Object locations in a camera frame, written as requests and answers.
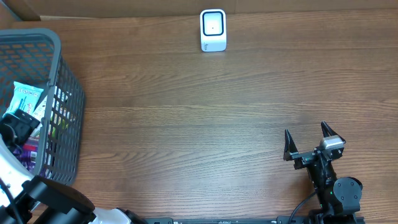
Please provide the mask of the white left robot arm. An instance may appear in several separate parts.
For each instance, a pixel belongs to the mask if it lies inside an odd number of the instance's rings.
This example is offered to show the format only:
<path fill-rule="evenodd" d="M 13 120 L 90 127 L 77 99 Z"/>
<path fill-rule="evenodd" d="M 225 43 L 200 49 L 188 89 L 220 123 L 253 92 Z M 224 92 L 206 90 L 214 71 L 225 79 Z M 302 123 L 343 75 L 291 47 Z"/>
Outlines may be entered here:
<path fill-rule="evenodd" d="M 18 109 L 1 119 L 1 223 L 27 223 L 38 204 L 47 206 L 36 223 L 145 223 L 129 210 L 96 208 L 76 189 L 30 173 L 13 151 L 40 122 Z"/>

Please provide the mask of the teal snack packet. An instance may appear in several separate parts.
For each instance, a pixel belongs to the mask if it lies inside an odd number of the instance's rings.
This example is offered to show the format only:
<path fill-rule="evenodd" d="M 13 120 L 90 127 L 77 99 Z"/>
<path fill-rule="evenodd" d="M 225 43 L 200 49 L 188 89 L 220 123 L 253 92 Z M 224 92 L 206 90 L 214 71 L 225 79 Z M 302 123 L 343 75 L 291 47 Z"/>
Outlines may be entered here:
<path fill-rule="evenodd" d="M 14 82 L 14 94 L 6 113 L 14 114 L 17 110 L 32 114 L 44 90 L 35 86 Z"/>

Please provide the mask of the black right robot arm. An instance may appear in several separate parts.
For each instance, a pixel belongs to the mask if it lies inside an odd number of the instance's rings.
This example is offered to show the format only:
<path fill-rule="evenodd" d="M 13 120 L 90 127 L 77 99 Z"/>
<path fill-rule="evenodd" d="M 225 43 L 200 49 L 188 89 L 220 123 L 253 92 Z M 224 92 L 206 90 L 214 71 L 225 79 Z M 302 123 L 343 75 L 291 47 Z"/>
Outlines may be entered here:
<path fill-rule="evenodd" d="M 285 161 L 294 161 L 296 170 L 306 168 L 314 192 L 301 201 L 287 220 L 279 223 L 364 223 L 357 217 L 363 185 L 354 177 L 338 178 L 332 162 L 343 156 L 346 140 L 325 122 L 321 122 L 323 139 L 312 151 L 300 153 L 288 129 L 284 131 Z M 309 211 L 307 216 L 298 216 L 298 210 L 312 197 L 318 198 L 320 208 Z"/>

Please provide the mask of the white cream tube gold cap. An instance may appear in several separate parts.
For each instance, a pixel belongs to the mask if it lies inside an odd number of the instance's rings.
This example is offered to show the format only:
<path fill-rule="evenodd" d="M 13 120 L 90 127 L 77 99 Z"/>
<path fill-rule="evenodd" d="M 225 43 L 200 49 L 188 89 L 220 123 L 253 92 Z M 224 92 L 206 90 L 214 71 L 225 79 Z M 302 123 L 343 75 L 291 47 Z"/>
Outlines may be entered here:
<path fill-rule="evenodd" d="M 63 90 L 59 89 L 59 87 L 55 87 L 54 89 L 54 94 L 61 99 L 62 102 L 66 102 L 68 100 L 68 97 L 70 96 L 69 92 L 64 92 Z M 45 109 L 47 106 L 47 96 L 43 98 L 43 100 L 40 101 L 40 103 L 37 105 L 35 108 L 32 116 L 40 121 L 40 124 L 33 130 L 32 134 L 30 135 L 33 138 L 38 138 L 40 135 L 40 129 L 43 126 L 43 122 L 41 122 L 42 118 L 45 116 Z M 58 101 L 53 101 L 52 106 L 55 107 L 56 110 L 59 110 L 59 112 L 62 112 L 65 115 L 69 115 L 69 112 L 66 112 L 61 106 Z"/>

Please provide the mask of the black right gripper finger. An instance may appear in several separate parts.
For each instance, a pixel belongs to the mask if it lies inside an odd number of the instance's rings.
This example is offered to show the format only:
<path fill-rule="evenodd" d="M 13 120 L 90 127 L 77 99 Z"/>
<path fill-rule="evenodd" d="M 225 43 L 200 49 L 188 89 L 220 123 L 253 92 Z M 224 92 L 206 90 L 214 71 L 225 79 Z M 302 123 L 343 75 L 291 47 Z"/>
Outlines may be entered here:
<path fill-rule="evenodd" d="M 336 133 L 328 124 L 326 121 L 322 121 L 321 122 L 321 129 L 322 129 L 322 133 L 323 133 L 323 137 L 327 138 L 330 136 L 338 136 L 344 143 L 346 142 L 346 140 L 341 137 L 338 133 Z"/>
<path fill-rule="evenodd" d="M 292 139 L 292 136 L 288 129 L 285 129 L 285 146 L 284 146 L 284 155 L 292 156 L 298 153 L 298 149 Z"/>

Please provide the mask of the purple snack packet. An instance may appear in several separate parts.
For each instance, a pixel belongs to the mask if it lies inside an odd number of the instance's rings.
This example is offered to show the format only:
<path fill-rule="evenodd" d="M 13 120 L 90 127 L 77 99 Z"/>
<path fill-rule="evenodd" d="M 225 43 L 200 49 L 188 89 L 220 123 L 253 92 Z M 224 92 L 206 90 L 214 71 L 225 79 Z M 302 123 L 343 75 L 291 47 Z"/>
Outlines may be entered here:
<path fill-rule="evenodd" d="M 29 172 L 34 170 L 38 146 L 39 139 L 30 137 L 24 145 L 16 147 L 13 151 L 15 157 Z"/>

